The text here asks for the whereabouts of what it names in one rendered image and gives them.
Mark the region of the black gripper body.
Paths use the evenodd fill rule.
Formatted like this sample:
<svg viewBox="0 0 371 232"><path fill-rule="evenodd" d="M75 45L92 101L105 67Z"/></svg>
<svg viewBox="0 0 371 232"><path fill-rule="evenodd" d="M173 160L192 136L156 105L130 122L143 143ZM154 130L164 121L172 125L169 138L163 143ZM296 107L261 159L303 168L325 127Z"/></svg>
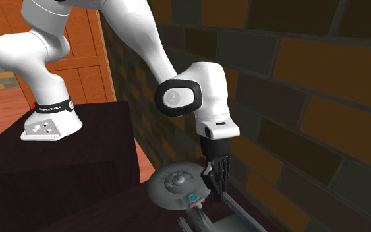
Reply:
<svg viewBox="0 0 371 232"><path fill-rule="evenodd" d="M208 161L212 161L215 158L230 155L230 138L224 138L219 140L212 140L210 138L200 136L200 147L202 154Z"/></svg>

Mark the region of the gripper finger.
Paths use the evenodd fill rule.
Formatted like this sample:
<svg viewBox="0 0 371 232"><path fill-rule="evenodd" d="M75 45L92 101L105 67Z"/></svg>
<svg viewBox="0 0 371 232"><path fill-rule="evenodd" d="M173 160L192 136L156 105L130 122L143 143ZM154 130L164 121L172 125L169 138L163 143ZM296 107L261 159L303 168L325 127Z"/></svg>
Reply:
<svg viewBox="0 0 371 232"><path fill-rule="evenodd" d="M223 165L215 161L208 161L201 178L208 189L211 190L215 201L223 200Z"/></svg>
<svg viewBox="0 0 371 232"><path fill-rule="evenodd" d="M227 191L227 181L230 177L231 157L222 156L219 162L219 174L220 174L220 189L221 192Z"/></svg>

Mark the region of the grey spaceship toy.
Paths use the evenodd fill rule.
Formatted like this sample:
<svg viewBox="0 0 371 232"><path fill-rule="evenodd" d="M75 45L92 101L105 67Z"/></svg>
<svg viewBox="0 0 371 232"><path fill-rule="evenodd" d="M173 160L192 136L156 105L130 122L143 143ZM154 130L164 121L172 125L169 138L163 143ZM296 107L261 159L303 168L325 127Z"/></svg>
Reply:
<svg viewBox="0 0 371 232"><path fill-rule="evenodd" d="M164 165L149 178L148 196L161 208L186 212L188 219L178 219L183 232L268 232L226 192L223 200L234 214L212 222L202 208L211 193L201 178L203 172L201 165L188 161Z"/></svg>

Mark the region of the dark wooden table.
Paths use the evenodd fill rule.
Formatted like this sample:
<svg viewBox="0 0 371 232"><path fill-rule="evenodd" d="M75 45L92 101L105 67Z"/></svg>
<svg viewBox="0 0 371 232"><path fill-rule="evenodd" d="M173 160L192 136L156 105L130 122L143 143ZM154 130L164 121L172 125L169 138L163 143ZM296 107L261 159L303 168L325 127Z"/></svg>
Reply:
<svg viewBox="0 0 371 232"><path fill-rule="evenodd" d="M197 232L184 211L158 207L148 197L144 182L81 210L35 232L183 232L178 219L183 216L193 232ZM269 219L253 206L230 182L227 193L267 232L280 232ZM212 222L233 214L226 203L216 202L212 195L203 203L204 213Z"/></svg>

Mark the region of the dark robot stand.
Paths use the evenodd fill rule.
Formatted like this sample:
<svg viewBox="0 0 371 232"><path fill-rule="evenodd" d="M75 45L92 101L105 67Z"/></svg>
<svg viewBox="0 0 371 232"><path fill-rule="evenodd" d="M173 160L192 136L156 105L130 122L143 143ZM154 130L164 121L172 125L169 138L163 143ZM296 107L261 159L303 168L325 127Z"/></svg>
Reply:
<svg viewBox="0 0 371 232"><path fill-rule="evenodd" d="M34 232L134 187L140 169L125 101L76 106L83 123L53 142L0 134L0 232Z"/></svg>

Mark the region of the orange wooden door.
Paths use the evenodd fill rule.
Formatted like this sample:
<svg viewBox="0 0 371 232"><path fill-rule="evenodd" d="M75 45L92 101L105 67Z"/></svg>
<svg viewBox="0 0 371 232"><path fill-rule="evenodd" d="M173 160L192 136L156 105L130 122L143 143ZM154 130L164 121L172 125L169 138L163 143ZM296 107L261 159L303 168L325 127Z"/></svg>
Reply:
<svg viewBox="0 0 371 232"><path fill-rule="evenodd" d="M27 32L22 0L0 0L0 35ZM73 7L64 29L70 53L47 69L59 75L75 104L114 102L99 12Z"/></svg>

